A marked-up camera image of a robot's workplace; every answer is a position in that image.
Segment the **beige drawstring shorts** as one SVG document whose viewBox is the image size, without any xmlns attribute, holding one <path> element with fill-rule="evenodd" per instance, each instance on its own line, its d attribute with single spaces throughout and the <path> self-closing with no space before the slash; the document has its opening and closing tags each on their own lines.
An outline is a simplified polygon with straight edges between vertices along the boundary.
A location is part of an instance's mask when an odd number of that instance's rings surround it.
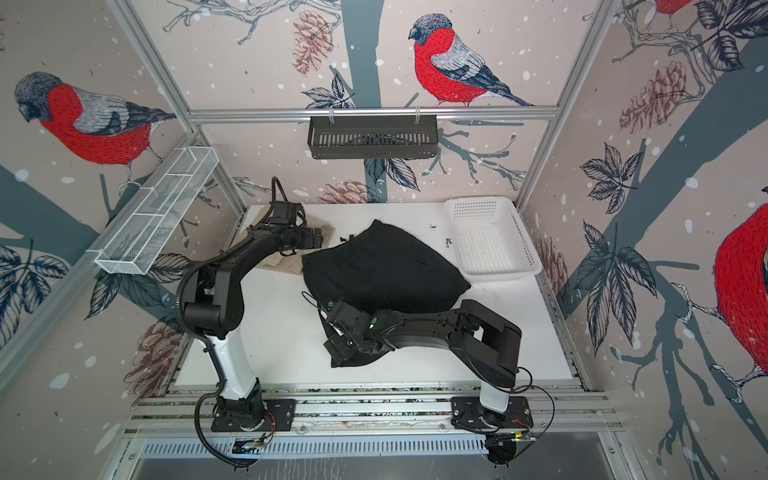
<svg viewBox="0 0 768 480">
<path fill-rule="evenodd" d="M 335 233 L 335 228 L 327 223 L 322 225 L 315 224 L 314 220 L 310 222 L 310 226 L 321 230 L 323 238 L 321 247 L 327 248 L 330 244 L 331 237 Z M 309 250 L 300 250 L 295 255 L 291 256 L 283 256 L 280 253 L 274 253 L 261 261 L 257 265 L 257 268 L 278 273 L 301 275 L 303 270 L 302 257 L 308 253 Z"/>
</svg>

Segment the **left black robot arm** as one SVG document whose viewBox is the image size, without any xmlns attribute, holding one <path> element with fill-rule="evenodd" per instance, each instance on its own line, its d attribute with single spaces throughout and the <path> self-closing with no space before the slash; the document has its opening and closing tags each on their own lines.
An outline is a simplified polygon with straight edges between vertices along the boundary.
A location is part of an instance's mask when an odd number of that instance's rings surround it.
<svg viewBox="0 0 768 480">
<path fill-rule="evenodd" d="M 318 249 L 322 243 L 322 231 L 308 226 L 301 204 L 273 201 L 264 217 L 247 227 L 243 240 L 182 274 L 176 316 L 187 333 L 203 343 L 213 364 L 220 414 L 253 421 L 266 417 L 259 380 L 239 331 L 245 313 L 243 278 L 273 254 L 294 255 Z"/>
</svg>

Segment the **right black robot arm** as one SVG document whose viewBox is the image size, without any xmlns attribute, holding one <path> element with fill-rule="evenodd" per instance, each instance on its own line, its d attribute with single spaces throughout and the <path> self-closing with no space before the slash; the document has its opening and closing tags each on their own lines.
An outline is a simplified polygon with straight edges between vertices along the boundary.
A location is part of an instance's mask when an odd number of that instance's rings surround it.
<svg viewBox="0 0 768 480">
<path fill-rule="evenodd" d="M 370 363 L 403 348 L 444 349 L 482 381 L 483 412 L 509 410 L 522 330 L 476 300 L 465 299 L 444 312 L 380 309 L 373 314 L 340 301 L 324 315 L 324 323 L 329 327 L 324 347 L 334 367 L 351 367 L 356 360 Z"/>
</svg>

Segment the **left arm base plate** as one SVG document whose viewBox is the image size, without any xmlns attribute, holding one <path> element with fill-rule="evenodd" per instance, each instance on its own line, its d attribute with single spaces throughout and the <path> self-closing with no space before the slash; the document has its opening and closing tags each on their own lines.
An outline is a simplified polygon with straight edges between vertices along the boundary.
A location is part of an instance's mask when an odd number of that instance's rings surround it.
<svg viewBox="0 0 768 480">
<path fill-rule="evenodd" d="M 218 399 L 211 430 L 226 433 L 287 432 L 291 430 L 296 409 L 292 399 L 256 400 Z"/>
</svg>

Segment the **white plastic laundry basket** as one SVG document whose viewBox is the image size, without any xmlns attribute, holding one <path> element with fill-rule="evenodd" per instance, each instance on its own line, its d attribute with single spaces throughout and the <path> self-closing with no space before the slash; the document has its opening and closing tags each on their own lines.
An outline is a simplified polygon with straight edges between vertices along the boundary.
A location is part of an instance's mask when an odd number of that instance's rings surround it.
<svg viewBox="0 0 768 480">
<path fill-rule="evenodd" d="M 444 203 L 457 266 L 472 283 L 536 276 L 543 266 L 511 199 L 467 197 Z"/>
</svg>

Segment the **black shorts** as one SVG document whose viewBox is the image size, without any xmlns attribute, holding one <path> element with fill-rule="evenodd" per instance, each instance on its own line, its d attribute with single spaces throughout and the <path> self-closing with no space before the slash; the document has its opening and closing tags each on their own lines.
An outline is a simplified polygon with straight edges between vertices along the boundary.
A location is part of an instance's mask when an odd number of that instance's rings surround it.
<svg viewBox="0 0 768 480">
<path fill-rule="evenodd" d="M 338 301 L 369 315 L 381 309 L 445 312 L 471 287 L 440 253 L 379 220 L 336 247 L 305 255 L 302 271 L 323 312 Z"/>
</svg>

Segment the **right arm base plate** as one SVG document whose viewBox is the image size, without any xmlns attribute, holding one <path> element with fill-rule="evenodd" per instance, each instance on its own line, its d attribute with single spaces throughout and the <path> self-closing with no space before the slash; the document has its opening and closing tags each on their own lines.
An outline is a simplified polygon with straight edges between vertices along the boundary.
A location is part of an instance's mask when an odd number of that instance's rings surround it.
<svg viewBox="0 0 768 480">
<path fill-rule="evenodd" d="M 478 397 L 452 397 L 450 403 L 451 424 L 460 430 L 490 434 L 499 430 L 533 428 L 531 410 L 524 396 L 511 396 L 504 413 L 482 406 Z"/>
</svg>

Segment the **horizontal aluminium frame bar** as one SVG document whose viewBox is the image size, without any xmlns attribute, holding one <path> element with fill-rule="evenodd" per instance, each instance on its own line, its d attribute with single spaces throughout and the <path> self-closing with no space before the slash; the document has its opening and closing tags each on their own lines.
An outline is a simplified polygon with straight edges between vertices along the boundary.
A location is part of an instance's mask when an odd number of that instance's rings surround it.
<svg viewBox="0 0 768 480">
<path fill-rule="evenodd" d="M 403 107 L 353 109 L 208 109 L 190 110 L 187 118 L 196 125 L 235 123 L 302 123 L 313 117 L 435 116 L 438 120 L 555 120 L 555 106 Z"/>
</svg>

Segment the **aluminium mounting rail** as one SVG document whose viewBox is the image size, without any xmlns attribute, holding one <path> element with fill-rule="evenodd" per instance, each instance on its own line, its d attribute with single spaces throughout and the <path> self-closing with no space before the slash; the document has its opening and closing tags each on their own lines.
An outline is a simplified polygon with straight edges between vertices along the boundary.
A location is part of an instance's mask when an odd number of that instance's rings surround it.
<svg viewBox="0 0 768 480">
<path fill-rule="evenodd" d="M 451 428 L 451 398 L 469 397 L 468 388 L 268 391 L 265 397 L 293 399 L 293 435 L 363 435 L 446 432 Z M 603 393 L 547 385 L 523 393 L 529 403 L 533 432 L 622 432 L 616 411 Z M 127 423 L 128 433 L 194 431 L 195 390 L 176 391 L 139 402 Z"/>
</svg>

